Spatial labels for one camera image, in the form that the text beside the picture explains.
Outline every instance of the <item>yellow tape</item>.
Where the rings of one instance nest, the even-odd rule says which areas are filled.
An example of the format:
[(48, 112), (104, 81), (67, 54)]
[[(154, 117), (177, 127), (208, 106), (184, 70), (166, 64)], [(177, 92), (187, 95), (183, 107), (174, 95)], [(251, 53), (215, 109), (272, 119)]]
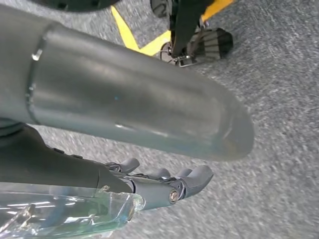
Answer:
[[(208, 20), (209, 18), (225, 9), (232, 2), (234, 2), (234, 0), (215, 0), (213, 4), (206, 9), (206, 11), (202, 16), (202, 19)], [(170, 32), (166, 31), (140, 49), (132, 31), (121, 17), (121, 15), (119, 15), (119, 13), (113, 6), (111, 7), (111, 11), (115, 21), (116, 22), (116, 25), (119, 28), (119, 34), (123, 40), (124, 45), (127, 48), (148, 56), (153, 56), (160, 52), (160, 48), (162, 48), (164, 43), (170, 40)]]

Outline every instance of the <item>gripper claw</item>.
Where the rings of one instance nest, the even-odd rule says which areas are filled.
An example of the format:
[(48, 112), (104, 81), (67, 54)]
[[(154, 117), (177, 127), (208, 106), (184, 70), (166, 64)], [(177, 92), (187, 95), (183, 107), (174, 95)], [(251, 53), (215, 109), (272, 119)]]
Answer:
[(137, 159), (129, 159), (121, 164), (108, 163), (111, 172), (129, 184), (133, 191), (144, 200), (143, 210), (168, 207), (176, 202), (200, 193), (213, 177), (208, 166), (200, 166), (194, 170), (185, 168), (176, 176), (165, 168), (149, 174), (129, 175), (139, 165)]

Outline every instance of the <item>screw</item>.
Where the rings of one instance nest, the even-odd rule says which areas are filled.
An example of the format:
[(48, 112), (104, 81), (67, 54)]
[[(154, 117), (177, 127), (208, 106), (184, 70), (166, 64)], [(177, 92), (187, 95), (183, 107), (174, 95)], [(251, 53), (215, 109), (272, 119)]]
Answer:
[(169, 201), (172, 204), (176, 203), (178, 200), (178, 193), (176, 190), (172, 190), (169, 194)]

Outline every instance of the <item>clear plastic cover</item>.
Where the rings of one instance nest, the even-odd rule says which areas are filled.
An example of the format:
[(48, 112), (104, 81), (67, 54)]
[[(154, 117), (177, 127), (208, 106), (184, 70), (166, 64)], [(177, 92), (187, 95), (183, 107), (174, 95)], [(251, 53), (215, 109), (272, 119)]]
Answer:
[(144, 206), (142, 197), (79, 187), (0, 183), (2, 238), (103, 238)]

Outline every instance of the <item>gray carpet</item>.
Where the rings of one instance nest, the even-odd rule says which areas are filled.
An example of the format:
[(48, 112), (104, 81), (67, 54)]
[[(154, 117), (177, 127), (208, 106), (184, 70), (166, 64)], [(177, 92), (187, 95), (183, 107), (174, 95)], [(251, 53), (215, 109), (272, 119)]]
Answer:
[[(110, 10), (48, 12), (26, 0), (0, 0), (122, 44)], [(138, 43), (166, 24), (147, 0), (118, 6)], [(211, 20), (235, 37), (225, 60), (194, 68), (244, 102), (256, 125), (247, 160), (206, 162), (215, 173), (204, 192), (171, 208), (150, 211), (116, 232), (130, 239), (319, 238), (319, 13), (317, 0), (238, 0)], [(39, 128), (45, 141), (99, 161), (137, 157), (141, 170), (195, 167), (205, 162), (87, 135)]]

